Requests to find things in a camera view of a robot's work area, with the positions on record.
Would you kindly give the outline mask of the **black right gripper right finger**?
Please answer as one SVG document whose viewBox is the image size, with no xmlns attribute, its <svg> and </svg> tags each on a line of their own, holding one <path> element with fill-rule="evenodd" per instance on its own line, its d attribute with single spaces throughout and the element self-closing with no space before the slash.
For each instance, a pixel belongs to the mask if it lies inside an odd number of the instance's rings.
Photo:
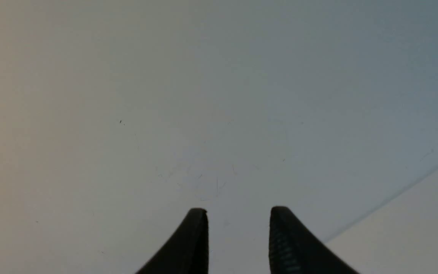
<svg viewBox="0 0 438 274">
<path fill-rule="evenodd" d="M 286 206 L 270 211 L 271 274 L 356 274 L 325 246 Z"/>
</svg>

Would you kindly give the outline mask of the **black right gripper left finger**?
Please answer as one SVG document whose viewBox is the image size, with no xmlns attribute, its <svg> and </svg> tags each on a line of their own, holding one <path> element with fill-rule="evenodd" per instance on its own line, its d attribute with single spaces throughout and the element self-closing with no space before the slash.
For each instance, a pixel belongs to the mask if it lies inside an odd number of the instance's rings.
<svg viewBox="0 0 438 274">
<path fill-rule="evenodd" d="M 209 272 L 207 211 L 192 208 L 163 246 L 138 274 L 207 274 Z"/>
</svg>

